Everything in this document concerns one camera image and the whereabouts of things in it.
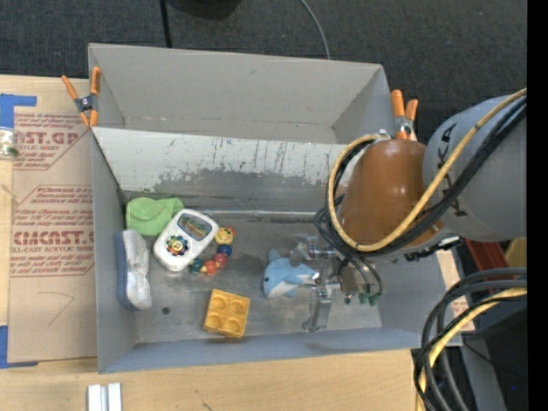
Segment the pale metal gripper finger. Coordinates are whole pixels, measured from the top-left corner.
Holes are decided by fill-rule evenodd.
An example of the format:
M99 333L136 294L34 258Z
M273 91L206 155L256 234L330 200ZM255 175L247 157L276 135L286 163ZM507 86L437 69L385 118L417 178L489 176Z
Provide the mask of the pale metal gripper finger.
M303 330L305 332L317 332L325 329L329 321L331 304L331 292L327 288L313 288L310 298L309 315L302 324Z
M295 236L295 247L290 252L290 265L304 265L307 261L334 259L337 256L331 247L320 247L316 235L299 234Z

